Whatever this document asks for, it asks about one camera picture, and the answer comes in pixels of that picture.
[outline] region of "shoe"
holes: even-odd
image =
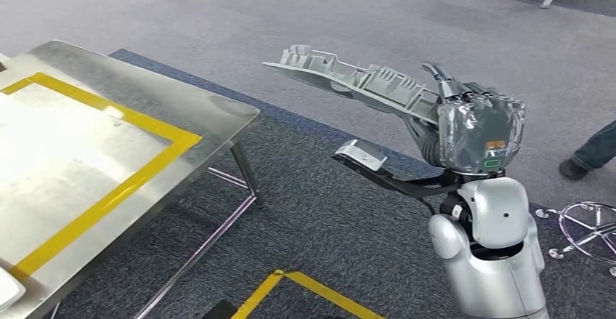
[[[560,163],[559,173],[567,179],[579,181],[587,175],[588,170],[584,169],[582,166],[577,165],[571,159],[567,159],[566,161]]]

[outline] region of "stainless steel table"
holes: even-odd
[[[257,200],[239,145],[259,110],[52,41],[0,72],[0,267],[26,287],[1,319],[40,318],[121,241],[205,172],[249,197],[142,318]],[[242,179],[210,165],[230,150]]]

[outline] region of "transparent robot hand cover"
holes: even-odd
[[[518,153],[524,103],[501,94],[473,94],[441,104],[439,143],[442,165],[453,171],[499,171]]]

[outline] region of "cable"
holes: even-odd
[[[428,203],[425,199],[423,199],[423,198],[417,198],[417,200],[418,200],[419,202],[421,202],[423,205],[425,205],[425,206],[426,206],[426,208],[428,208],[428,210],[430,211],[430,214],[431,214],[432,216],[434,216],[434,215],[436,215],[436,214],[437,214],[437,212],[436,212],[436,210],[434,210],[434,207],[432,206],[432,204]]]

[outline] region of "caster wheel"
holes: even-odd
[[[590,206],[588,204],[582,204],[582,205],[580,205],[580,208],[582,208],[582,209],[584,209],[586,211],[595,211],[594,206]]]
[[[564,255],[563,255],[563,254],[560,254],[560,253],[558,252],[558,249],[550,249],[550,251],[548,251],[548,254],[550,254],[550,256],[551,256],[553,259],[562,259],[562,258],[564,257]]]
[[[537,217],[540,217],[542,219],[547,219],[548,217],[550,217],[550,214],[545,212],[543,209],[537,209],[535,211],[535,215],[537,215]]]

